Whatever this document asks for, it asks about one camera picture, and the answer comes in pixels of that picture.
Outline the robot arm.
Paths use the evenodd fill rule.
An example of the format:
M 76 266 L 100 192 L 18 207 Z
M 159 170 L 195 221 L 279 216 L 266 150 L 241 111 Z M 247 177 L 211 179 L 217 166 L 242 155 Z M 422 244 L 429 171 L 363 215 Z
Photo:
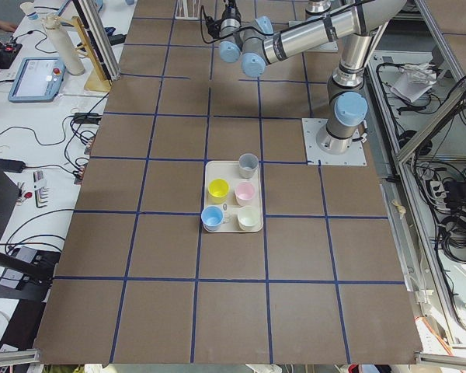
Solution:
M 333 8 L 330 1 L 309 1 L 304 21 L 275 31 L 266 16 L 242 23 L 236 2 L 226 1 L 221 18 L 207 19 L 207 28 L 219 41 L 221 59 L 239 61 L 250 78 L 260 77 L 269 65 L 308 53 L 311 72 L 329 76 L 329 118 L 316 143 L 326 153 L 341 155 L 367 115 L 360 90 L 370 54 L 404 5 L 403 1 L 347 1 Z

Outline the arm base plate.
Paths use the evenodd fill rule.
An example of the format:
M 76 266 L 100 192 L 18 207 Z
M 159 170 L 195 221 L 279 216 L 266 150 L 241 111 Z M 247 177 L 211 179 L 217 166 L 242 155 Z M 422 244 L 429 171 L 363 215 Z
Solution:
M 302 118 L 302 132 L 307 164 L 312 166 L 366 166 L 363 149 L 366 132 L 357 127 L 351 138 L 332 137 L 326 128 L 326 118 Z

